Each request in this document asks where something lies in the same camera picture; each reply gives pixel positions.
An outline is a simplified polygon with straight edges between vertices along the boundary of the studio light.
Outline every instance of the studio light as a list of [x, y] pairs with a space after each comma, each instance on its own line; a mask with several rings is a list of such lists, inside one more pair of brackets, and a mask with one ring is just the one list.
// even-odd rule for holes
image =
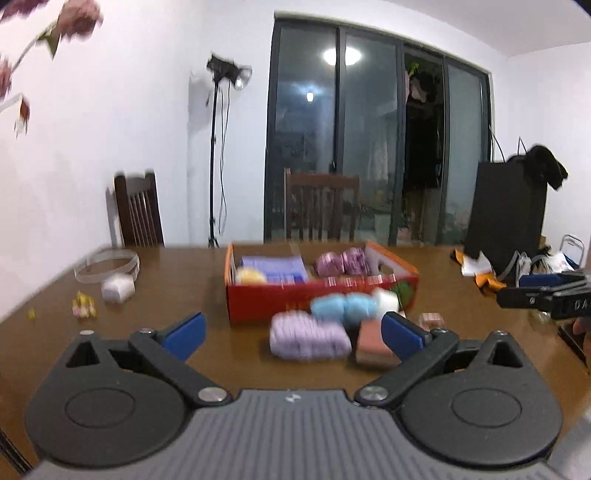
[[[223, 79], [228, 79], [228, 81], [234, 86], [236, 90], [242, 90], [252, 77], [252, 67], [247, 66], [237, 66], [234, 62], [229, 60], [223, 60], [215, 55], [207, 62], [207, 69], [213, 73], [213, 115], [212, 115], [212, 137], [211, 137], [211, 149], [210, 149], [210, 157], [209, 157], [209, 241], [208, 246], [209, 248], [217, 248], [219, 247], [219, 243], [217, 242], [217, 238], [215, 235], [215, 219], [213, 217], [213, 164], [214, 164], [214, 156], [215, 156], [215, 146], [216, 146], [216, 110], [217, 110], [217, 93], [219, 91], [220, 82]], [[225, 132], [222, 132], [222, 139], [225, 137]]]
[[224, 78], [230, 80], [236, 90], [242, 90], [250, 81], [252, 67], [236, 66], [235, 63], [212, 55], [207, 62], [207, 69], [213, 73], [213, 82], [219, 83]]

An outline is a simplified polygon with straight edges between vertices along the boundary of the sliding glass door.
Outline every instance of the sliding glass door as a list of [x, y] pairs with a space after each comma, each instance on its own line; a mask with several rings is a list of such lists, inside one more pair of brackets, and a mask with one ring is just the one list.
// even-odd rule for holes
[[489, 92], [482, 72], [449, 59], [444, 66], [449, 128], [438, 243], [457, 245], [467, 234], [478, 164], [489, 161]]
[[393, 39], [342, 34], [345, 114], [337, 170], [361, 180], [355, 238], [388, 245], [399, 135], [397, 48]]
[[358, 240], [461, 241], [489, 155], [488, 105], [486, 75], [440, 53], [361, 28], [277, 20], [265, 239], [285, 238], [290, 168], [359, 176]]
[[284, 175], [333, 170], [336, 28], [276, 26], [265, 165], [265, 238], [284, 238]]

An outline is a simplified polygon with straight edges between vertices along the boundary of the pink flower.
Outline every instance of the pink flower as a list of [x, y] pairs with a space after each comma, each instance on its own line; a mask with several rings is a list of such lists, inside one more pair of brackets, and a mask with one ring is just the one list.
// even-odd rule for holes
[[4, 97], [10, 91], [12, 85], [11, 75], [12, 67], [8, 64], [8, 60], [2, 61], [0, 59], [0, 100], [4, 100]]
[[40, 5], [46, 4], [48, 1], [49, 0], [12, 0], [12, 2], [10, 2], [4, 9], [0, 22], [4, 22], [16, 14], [28, 17], [33, 10]]
[[68, 0], [61, 9], [52, 35], [88, 37], [97, 22], [103, 23], [103, 16], [94, 0]]

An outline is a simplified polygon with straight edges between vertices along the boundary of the white wall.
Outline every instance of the white wall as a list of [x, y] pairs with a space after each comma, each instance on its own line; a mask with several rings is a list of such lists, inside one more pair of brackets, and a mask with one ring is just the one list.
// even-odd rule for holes
[[[38, 47], [17, 70], [12, 91], [31, 102], [28, 135], [14, 138], [16, 109], [0, 115], [0, 319], [110, 244], [105, 189], [118, 170], [155, 170], [165, 242], [188, 241], [189, 48], [199, 2], [99, 2], [105, 23], [90, 39], [62, 42], [54, 61]], [[0, 24], [2, 53], [14, 61], [62, 3]]]
[[[239, 64], [250, 64], [254, 71], [245, 90], [232, 92], [224, 175], [228, 225], [220, 242], [262, 239], [269, 64], [276, 11], [327, 17], [403, 35], [492, 72], [497, 137], [500, 142], [511, 138], [512, 99], [509, 95], [511, 79], [506, 74], [507, 58], [443, 22], [381, 0], [208, 2], [204, 8], [199, 48], [192, 58], [197, 77], [194, 90], [198, 93], [195, 97], [201, 100], [191, 106], [192, 115], [198, 118], [190, 130], [189, 214], [192, 242], [207, 242], [210, 126], [208, 111], [203, 104], [211, 87], [211, 77], [205, 69], [211, 52], [234, 59]], [[216, 179], [216, 216], [218, 201], [219, 182]]]
[[569, 178], [555, 192], [548, 187], [543, 235], [554, 248], [563, 235], [591, 237], [591, 43], [511, 57], [515, 123], [505, 155], [519, 136], [530, 148], [546, 145]]

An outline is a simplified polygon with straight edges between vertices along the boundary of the blue booklet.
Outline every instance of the blue booklet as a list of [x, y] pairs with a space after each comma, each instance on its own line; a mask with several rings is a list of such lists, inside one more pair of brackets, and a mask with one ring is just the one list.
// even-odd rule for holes
[[304, 283], [308, 273], [301, 257], [242, 257], [244, 267], [256, 268], [269, 283]]

